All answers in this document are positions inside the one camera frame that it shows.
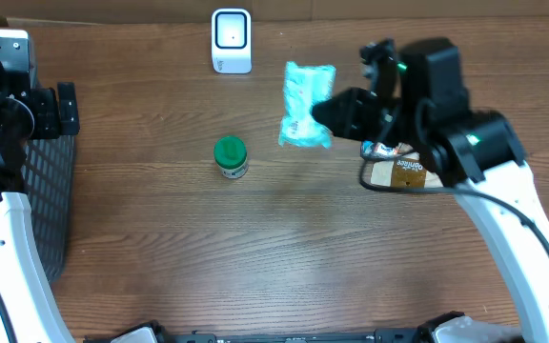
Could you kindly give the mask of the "beige PanTree snack bag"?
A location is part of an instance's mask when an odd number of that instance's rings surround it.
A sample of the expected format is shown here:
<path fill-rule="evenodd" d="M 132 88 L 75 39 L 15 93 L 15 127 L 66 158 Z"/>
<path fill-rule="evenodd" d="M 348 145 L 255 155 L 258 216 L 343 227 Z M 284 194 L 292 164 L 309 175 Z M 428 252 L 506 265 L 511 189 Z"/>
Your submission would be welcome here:
<path fill-rule="evenodd" d="M 437 188 L 439 177 L 427 171 L 419 162 L 416 152 L 404 153 L 394 158 L 382 159 L 370 168 L 370 182 L 384 187 Z"/>

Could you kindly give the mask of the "green lid jar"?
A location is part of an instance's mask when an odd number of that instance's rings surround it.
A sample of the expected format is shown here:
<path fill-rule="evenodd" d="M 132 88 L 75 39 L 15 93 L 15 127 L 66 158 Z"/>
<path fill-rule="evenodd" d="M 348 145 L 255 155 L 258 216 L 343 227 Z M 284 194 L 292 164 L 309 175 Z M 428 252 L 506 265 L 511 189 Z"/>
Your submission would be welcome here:
<path fill-rule="evenodd" d="M 237 136 L 220 138 L 214 145 L 213 158 L 221 173 L 230 179 L 242 177 L 249 167 L 246 146 Z"/>

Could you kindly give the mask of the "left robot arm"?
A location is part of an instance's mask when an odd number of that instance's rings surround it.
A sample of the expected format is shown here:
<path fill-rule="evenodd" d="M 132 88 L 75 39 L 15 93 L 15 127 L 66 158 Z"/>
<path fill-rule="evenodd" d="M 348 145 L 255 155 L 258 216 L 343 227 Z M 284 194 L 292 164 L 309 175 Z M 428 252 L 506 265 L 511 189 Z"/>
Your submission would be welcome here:
<path fill-rule="evenodd" d="M 0 342 L 69 342 L 50 282 L 69 231 L 74 84 L 44 88 L 30 35 L 0 29 Z"/>

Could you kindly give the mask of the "orange Kleenex tissue pack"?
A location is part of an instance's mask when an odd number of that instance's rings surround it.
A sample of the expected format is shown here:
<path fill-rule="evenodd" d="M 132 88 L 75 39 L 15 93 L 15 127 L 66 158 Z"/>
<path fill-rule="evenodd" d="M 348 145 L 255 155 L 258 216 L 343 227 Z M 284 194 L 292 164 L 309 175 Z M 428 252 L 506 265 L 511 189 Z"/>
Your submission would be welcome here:
<path fill-rule="evenodd" d="M 413 148 L 407 144 L 399 144 L 396 147 L 388 147 L 382 143 L 364 141 L 360 146 L 360 156 L 366 160 L 390 159 L 409 153 Z"/>

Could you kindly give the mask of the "teal wet wipes pack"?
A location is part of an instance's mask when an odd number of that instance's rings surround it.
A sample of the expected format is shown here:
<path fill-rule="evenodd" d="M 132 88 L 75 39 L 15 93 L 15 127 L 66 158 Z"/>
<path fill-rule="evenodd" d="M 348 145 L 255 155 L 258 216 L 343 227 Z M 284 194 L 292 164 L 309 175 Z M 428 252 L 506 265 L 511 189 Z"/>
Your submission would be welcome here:
<path fill-rule="evenodd" d="M 332 65 L 299 66 L 286 63 L 283 82 L 285 113 L 281 120 L 278 144 L 300 148 L 332 146 L 330 130 L 312 116 L 314 105 L 331 98 L 336 68 Z"/>

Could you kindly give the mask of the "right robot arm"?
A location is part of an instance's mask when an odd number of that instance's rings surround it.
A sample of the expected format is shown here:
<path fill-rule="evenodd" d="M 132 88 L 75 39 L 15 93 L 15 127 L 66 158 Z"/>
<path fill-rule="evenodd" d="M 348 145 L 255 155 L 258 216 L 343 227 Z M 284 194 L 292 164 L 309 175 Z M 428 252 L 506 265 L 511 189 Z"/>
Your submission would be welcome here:
<path fill-rule="evenodd" d="M 549 342 L 549 220 L 525 150 L 498 111 L 473 111 L 458 48 L 434 37 L 363 47 L 368 89 L 313 106 L 334 136 L 407 144 L 476 225 L 515 304 L 515 328 L 451 312 L 419 326 L 417 342 Z"/>

